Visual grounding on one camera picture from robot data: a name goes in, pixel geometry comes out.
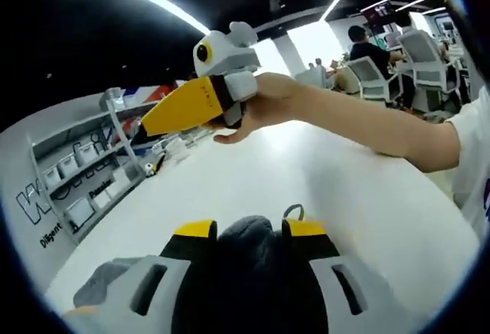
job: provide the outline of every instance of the black ceiling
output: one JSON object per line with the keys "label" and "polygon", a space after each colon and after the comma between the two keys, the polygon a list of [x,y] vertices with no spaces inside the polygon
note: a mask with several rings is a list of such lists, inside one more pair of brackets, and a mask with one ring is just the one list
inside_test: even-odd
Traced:
{"label": "black ceiling", "polygon": [[[193,69],[191,49],[202,34],[146,0],[10,1],[14,49],[7,72],[15,85],[43,93],[31,112],[107,87],[186,78]],[[258,27],[332,0],[170,1],[210,29],[221,30],[231,21]],[[328,19],[345,18],[376,1],[342,0]],[[293,26],[318,20],[323,11],[267,29],[260,37],[285,34]]]}

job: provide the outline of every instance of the person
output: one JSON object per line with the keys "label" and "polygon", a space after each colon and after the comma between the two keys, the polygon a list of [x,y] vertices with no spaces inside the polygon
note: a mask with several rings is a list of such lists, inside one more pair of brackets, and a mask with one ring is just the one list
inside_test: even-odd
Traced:
{"label": "person", "polygon": [[[350,53],[351,61],[362,57],[370,57],[386,80],[389,80],[392,77],[388,72],[388,64],[393,64],[406,59],[405,56],[399,52],[388,52],[371,44],[368,41],[365,29],[361,26],[351,26],[348,30],[348,36],[354,43]],[[413,85],[413,80],[407,75],[401,75],[401,77],[403,83],[403,94],[401,95],[401,99],[405,109],[410,112],[413,98],[415,97],[415,86]],[[398,80],[390,82],[390,87],[394,87],[398,90],[399,85]]]}
{"label": "person", "polygon": [[337,70],[337,67],[332,66],[332,65],[338,66],[337,61],[332,60],[330,66],[331,70],[327,70],[325,66],[323,66],[323,62],[321,58],[316,58],[315,63],[316,63],[316,67],[323,68],[323,71],[325,72],[326,87],[328,89],[337,90],[337,91],[344,90],[343,87],[346,85],[346,79],[344,75]]}
{"label": "person", "polygon": [[367,146],[405,158],[422,172],[456,169],[454,201],[483,240],[490,219],[490,89],[441,124],[407,113],[302,85],[279,74],[257,77],[257,95],[247,101],[241,127],[214,141],[234,144],[253,131],[300,120]]}
{"label": "person", "polygon": [[[399,27],[402,28],[402,34],[406,34],[409,31],[421,31],[422,34],[427,34],[425,31],[418,30],[413,27],[412,19],[410,18],[410,15],[405,11],[400,11],[395,14],[395,24],[397,24]],[[439,45],[437,44],[435,39],[430,39],[430,42],[432,42],[431,44],[433,44],[434,48],[439,53],[441,59],[444,62],[449,63],[449,58],[447,57],[447,45],[446,44]],[[456,73],[456,69],[453,66],[447,67],[446,75],[447,75],[446,76],[447,80],[456,82],[457,73]],[[466,85],[466,81],[461,74],[459,74],[459,81],[461,83],[459,85],[459,95],[461,96],[461,102],[463,104],[470,103],[471,99],[469,98],[468,86]],[[449,99],[455,104],[457,110],[461,109],[461,104],[456,92],[453,91],[449,95]]]}

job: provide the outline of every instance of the monitor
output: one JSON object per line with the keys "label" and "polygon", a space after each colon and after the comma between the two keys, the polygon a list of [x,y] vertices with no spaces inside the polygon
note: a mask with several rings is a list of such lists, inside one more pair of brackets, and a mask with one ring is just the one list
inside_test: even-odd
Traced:
{"label": "monitor", "polygon": [[389,1],[375,5],[362,12],[370,25],[388,25],[393,22],[394,13],[394,8]]}

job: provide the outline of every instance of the black shirt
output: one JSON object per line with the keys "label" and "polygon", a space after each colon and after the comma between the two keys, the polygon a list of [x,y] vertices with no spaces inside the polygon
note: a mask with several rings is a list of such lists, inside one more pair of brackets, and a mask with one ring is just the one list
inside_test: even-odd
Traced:
{"label": "black shirt", "polygon": [[388,73],[390,52],[387,52],[384,49],[379,48],[377,45],[371,43],[355,43],[351,49],[350,59],[353,61],[362,57],[370,57],[377,68],[379,68],[385,79],[389,79],[391,77],[390,73]]}

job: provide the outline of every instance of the black hair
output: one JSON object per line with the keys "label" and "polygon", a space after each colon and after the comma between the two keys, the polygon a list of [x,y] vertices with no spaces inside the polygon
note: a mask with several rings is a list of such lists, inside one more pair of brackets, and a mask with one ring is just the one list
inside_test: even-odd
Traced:
{"label": "black hair", "polygon": [[395,24],[401,28],[408,28],[412,26],[412,19],[406,11],[397,12],[394,16]]}
{"label": "black hair", "polygon": [[366,31],[363,27],[354,25],[349,28],[348,35],[351,41],[355,43],[356,41],[362,41],[364,39]]}

